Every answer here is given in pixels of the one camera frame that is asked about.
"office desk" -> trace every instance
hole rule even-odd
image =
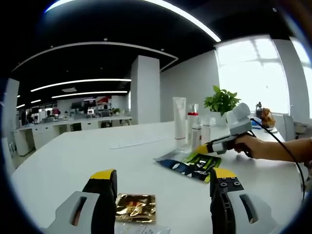
[[[68,119],[51,123],[42,123],[31,126],[24,126],[14,130],[14,138],[17,152],[20,156],[29,153],[33,148],[40,149],[43,145],[50,142],[63,132],[70,132],[70,125],[81,124],[82,130],[100,128],[102,121],[131,120],[127,116],[112,116],[84,119]]]
[[[254,132],[272,140],[261,130]],[[213,138],[223,134],[225,129],[212,129]],[[210,185],[153,160],[174,148],[173,122],[64,133],[20,165],[12,182],[33,221],[48,227],[56,208],[81,191],[90,175],[115,168],[118,193],[156,195],[156,224],[171,227],[172,234],[212,233]],[[301,201],[293,163],[250,159],[234,150],[221,157],[220,167],[232,170],[246,190],[266,201],[278,223],[289,221]]]

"white tube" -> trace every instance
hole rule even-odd
[[[186,98],[173,97],[174,116],[175,116],[175,139],[177,147],[186,144]]]

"floor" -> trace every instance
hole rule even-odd
[[[18,155],[14,156],[12,158],[14,167],[17,169],[17,167],[19,167],[25,160],[27,160],[35,151],[36,150],[31,151],[23,157]]]

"window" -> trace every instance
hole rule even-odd
[[[289,112],[282,62],[269,36],[232,40],[216,46],[221,89],[235,93],[251,111],[261,101],[275,113]]]
[[[312,68],[309,56],[304,49],[303,45],[295,38],[291,38],[292,44],[298,54],[298,57],[301,61],[303,67],[304,76],[306,78],[308,94],[309,94],[309,103],[310,103],[310,118],[312,118]]]

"plastic bottle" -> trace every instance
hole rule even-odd
[[[192,151],[201,145],[201,121],[199,116],[196,116],[192,125]]]
[[[201,129],[201,144],[210,142],[210,121],[209,119],[202,119]]]
[[[192,126],[198,117],[198,104],[191,104],[189,112],[187,113],[187,141],[188,144],[192,143]]]

